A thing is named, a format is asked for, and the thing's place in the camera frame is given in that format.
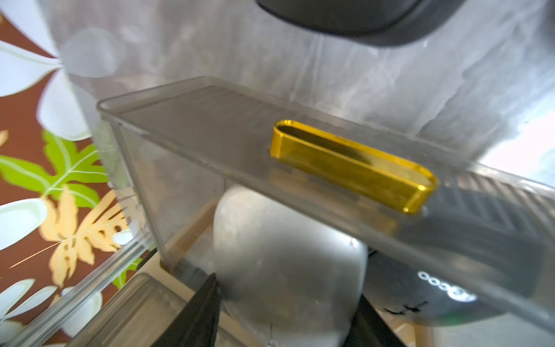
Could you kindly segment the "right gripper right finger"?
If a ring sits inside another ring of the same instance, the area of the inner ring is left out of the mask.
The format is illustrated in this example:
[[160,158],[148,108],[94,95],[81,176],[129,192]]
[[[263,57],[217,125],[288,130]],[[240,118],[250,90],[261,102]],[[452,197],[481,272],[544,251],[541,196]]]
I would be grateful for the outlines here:
[[361,296],[343,347],[405,347],[384,320]]

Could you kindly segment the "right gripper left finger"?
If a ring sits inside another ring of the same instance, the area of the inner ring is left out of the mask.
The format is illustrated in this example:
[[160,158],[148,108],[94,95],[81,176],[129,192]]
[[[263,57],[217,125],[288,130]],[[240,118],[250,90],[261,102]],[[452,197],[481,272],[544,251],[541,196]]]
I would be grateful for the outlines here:
[[221,294],[212,273],[152,347],[214,346],[220,313]]

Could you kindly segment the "beige drawer organizer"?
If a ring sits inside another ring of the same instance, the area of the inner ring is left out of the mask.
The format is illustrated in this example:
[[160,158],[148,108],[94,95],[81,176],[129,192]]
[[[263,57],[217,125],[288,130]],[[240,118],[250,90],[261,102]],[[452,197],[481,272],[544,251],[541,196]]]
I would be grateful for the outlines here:
[[[151,346],[185,308],[195,292],[152,259],[105,306],[96,294],[70,315],[62,331],[70,346]],[[217,346],[334,346],[330,335],[296,338],[269,326],[252,333],[221,307]]]

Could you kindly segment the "silver computer mouse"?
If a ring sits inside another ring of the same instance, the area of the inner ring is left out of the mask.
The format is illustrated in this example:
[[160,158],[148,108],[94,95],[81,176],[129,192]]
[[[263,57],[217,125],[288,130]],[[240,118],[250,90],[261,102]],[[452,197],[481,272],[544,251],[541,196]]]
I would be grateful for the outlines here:
[[367,270],[367,246],[242,186],[220,199],[214,266],[229,314],[270,346],[341,346]]

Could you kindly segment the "black computer mouse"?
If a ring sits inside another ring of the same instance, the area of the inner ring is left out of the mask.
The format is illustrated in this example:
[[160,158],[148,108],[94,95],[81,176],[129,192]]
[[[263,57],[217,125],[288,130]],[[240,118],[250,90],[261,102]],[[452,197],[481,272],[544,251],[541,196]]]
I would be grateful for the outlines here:
[[463,1],[452,0],[258,0],[284,22],[377,47],[420,40],[446,23]]

